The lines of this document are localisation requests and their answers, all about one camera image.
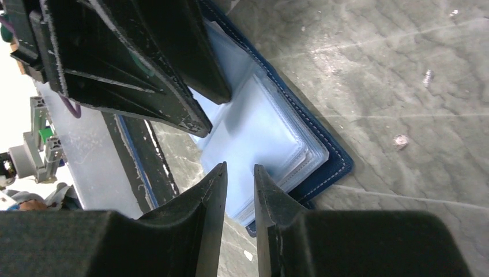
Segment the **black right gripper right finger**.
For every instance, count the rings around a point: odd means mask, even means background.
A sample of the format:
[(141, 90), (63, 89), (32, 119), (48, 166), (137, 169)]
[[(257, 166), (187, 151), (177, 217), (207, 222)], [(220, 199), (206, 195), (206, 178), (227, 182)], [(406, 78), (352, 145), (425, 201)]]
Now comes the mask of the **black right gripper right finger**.
[(433, 214), (310, 210), (260, 164), (254, 191), (260, 276), (471, 276)]

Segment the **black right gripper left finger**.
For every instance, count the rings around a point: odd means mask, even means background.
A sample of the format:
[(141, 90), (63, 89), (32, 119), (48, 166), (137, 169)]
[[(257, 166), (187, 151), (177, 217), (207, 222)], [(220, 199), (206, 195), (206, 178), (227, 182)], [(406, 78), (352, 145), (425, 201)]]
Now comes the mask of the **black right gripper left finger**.
[(227, 165), (138, 219), (116, 211), (1, 213), (2, 276), (216, 276)]

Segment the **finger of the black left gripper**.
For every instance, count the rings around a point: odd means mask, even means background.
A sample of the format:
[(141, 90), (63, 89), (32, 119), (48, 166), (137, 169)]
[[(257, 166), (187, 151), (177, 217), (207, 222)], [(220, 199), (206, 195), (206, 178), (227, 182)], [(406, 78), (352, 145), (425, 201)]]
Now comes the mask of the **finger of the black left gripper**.
[(30, 17), (50, 87), (96, 110), (199, 137), (211, 122), (144, 21), (142, 1), (39, 1)]
[(198, 1), (135, 1), (143, 22), (187, 86), (216, 104), (232, 93), (210, 43)]

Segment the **blue leather card holder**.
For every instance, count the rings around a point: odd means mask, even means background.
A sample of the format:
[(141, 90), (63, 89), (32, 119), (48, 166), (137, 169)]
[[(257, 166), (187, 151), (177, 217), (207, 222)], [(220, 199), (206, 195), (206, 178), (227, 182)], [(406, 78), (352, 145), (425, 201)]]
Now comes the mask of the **blue leather card holder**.
[(256, 164), (294, 200), (312, 208), (312, 199), (349, 174), (354, 162), (217, 5), (198, 4), (232, 99), (215, 104), (193, 90), (213, 126), (206, 137), (193, 136), (193, 141), (205, 173), (226, 162), (226, 214), (255, 237)]

